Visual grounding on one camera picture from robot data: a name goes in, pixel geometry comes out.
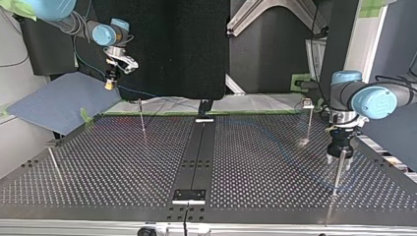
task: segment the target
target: aluminum frame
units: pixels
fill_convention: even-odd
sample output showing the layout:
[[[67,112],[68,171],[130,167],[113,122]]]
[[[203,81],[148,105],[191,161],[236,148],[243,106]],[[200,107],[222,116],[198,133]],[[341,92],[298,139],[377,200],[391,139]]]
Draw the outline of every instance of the aluminum frame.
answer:
[[[320,13],[312,29],[316,5],[312,0],[247,0],[232,20],[227,24],[227,33],[238,36],[258,16],[272,7],[284,7],[290,10],[306,27],[314,33],[326,26],[326,20]]]

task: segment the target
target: black cable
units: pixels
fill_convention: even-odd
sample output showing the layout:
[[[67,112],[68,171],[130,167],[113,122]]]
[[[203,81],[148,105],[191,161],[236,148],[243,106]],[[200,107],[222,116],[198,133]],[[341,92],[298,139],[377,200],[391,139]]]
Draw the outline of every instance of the black cable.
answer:
[[[322,99],[324,100],[324,104],[328,104],[328,100],[326,99],[325,94],[323,93],[322,86],[320,85],[319,79],[317,77],[317,71],[316,71],[316,65],[315,65],[316,63],[314,61],[314,50],[313,50],[314,28],[315,28],[317,15],[319,13],[319,7],[320,7],[321,3],[322,3],[322,1],[317,4],[316,11],[315,11],[314,17],[313,17],[313,24],[312,24],[312,28],[311,28],[312,36],[310,38],[310,49],[311,49],[311,55],[312,55],[313,71],[314,71],[314,76],[315,76],[315,79],[313,81],[315,81],[317,83],[318,87],[319,87],[319,91],[320,91],[320,94],[322,96]]]
[[[188,236],[188,230],[187,230],[188,206],[189,206],[189,205],[187,205],[187,210],[185,211],[184,221],[183,221],[183,226],[184,226],[184,236]]]
[[[13,63],[13,64],[9,64],[9,65],[0,65],[0,68],[8,68],[8,67],[15,67],[15,66],[19,66],[24,64],[26,61],[28,61],[29,59],[29,54],[27,54],[27,56],[25,57],[24,60],[17,62],[17,63]]]
[[[389,81],[397,81],[397,82],[402,82],[402,83],[407,83],[407,84],[417,84],[417,82],[411,82],[409,80],[407,80],[404,77],[389,77],[389,76],[381,76],[381,75],[377,75],[375,76],[375,80],[378,82],[380,79],[385,79],[385,80],[389,80]]]

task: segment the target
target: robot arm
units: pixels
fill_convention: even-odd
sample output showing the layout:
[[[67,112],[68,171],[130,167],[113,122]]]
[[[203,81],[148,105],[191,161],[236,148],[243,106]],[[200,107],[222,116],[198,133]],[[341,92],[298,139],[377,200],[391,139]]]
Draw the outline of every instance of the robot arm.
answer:
[[[356,135],[357,127],[370,119],[386,118],[396,107],[417,102],[417,78],[410,74],[388,79],[365,84],[357,71],[333,74],[329,108],[333,129],[328,161],[339,158],[343,151],[346,159],[353,156],[350,140]]]
[[[139,64],[126,53],[126,45],[132,41],[129,35],[129,23],[120,19],[112,19],[109,25],[95,21],[87,21],[79,13],[74,12],[77,0],[20,0],[27,4],[37,18],[61,29],[61,31],[95,41],[104,46],[107,64],[106,88],[113,89],[120,76],[119,70],[129,74],[139,68]]]

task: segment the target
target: white wall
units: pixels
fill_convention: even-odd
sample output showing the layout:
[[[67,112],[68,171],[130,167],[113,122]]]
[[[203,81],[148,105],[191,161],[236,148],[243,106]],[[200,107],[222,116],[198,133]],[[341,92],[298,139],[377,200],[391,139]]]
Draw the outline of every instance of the white wall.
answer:
[[[361,6],[362,4],[360,3],[358,5],[358,13]],[[344,70],[362,72],[363,80],[366,83],[371,76],[386,13],[387,6],[384,6],[377,18],[357,17],[355,21]]]
[[[22,37],[0,15],[0,67],[20,62],[26,56]],[[45,86],[46,80],[33,75],[30,60],[19,66],[0,68],[0,107]],[[40,153],[52,138],[52,132],[16,117],[0,117],[0,178]]]

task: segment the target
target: perforated metal table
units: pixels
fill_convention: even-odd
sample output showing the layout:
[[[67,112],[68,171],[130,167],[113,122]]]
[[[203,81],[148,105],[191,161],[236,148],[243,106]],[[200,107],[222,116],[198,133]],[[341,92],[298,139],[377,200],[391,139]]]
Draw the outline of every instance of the perforated metal table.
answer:
[[[331,197],[326,123],[305,115],[104,116],[0,180],[0,218],[271,225],[417,226],[417,187],[355,139]],[[176,190],[205,190],[178,206]]]

